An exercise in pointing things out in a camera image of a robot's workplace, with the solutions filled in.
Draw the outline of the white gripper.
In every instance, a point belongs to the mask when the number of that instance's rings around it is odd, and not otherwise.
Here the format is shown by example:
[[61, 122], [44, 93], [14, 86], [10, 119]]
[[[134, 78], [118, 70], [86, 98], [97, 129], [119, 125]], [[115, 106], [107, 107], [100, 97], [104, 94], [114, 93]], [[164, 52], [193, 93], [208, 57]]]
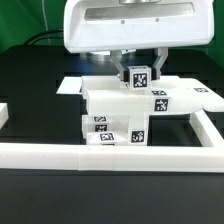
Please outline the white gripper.
[[67, 0], [64, 45], [71, 53], [111, 51], [121, 81], [128, 80], [121, 50], [156, 48], [152, 79], [158, 80], [168, 57], [167, 47], [211, 41], [213, 1]]

